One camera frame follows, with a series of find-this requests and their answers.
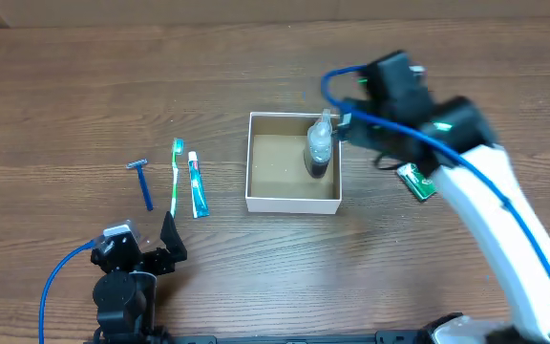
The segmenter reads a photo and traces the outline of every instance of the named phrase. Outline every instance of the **green toothbrush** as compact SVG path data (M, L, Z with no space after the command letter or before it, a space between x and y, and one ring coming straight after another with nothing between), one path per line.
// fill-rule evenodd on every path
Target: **green toothbrush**
M178 164L176 156L183 153L183 140L175 138L171 145L171 168L173 169L173 192L171 193L171 216L176 216L176 203L178 202Z

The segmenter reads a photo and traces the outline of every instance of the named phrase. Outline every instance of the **white box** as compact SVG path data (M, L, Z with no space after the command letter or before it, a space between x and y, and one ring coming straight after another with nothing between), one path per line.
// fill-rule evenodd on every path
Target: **white box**
M334 214L343 199L341 142L326 175L312 178L303 152L307 129L322 114L249 114L245 201L249 212ZM332 125L338 116L332 116Z

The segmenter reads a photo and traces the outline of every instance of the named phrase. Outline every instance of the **green light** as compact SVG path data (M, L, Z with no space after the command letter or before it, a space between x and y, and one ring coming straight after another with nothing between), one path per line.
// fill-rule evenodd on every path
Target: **green light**
M449 123L433 122L433 124L436 127L436 129L442 130L442 131L450 131L451 128L453 128L453 126Z

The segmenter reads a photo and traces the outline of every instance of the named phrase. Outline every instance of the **wooden table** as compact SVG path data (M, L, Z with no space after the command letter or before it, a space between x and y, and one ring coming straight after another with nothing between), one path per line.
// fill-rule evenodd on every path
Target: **wooden table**
M475 241L436 196L418 204L374 152L345 147L336 216L248 214L250 111L320 112L320 76L408 50L438 99L465 95L492 122L550 233L550 18L0 31L0 342L34 343L54 265L133 219L157 244L174 137L199 152L211 216L176 218L189 257L159 278L175 334L372 333L507 305ZM338 96L358 94L338 80ZM147 158L156 205L134 171ZM50 343L97 327L89 254L57 276Z

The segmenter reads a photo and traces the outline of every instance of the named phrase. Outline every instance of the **blue toothpaste tube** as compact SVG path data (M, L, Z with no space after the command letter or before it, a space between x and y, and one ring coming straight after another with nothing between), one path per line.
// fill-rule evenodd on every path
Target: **blue toothpaste tube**
M208 216L209 208L207 207L207 200L205 200L205 191L202 188L197 152L188 152L188 167L190 170L190 188L192 189L192 216L195 219Z

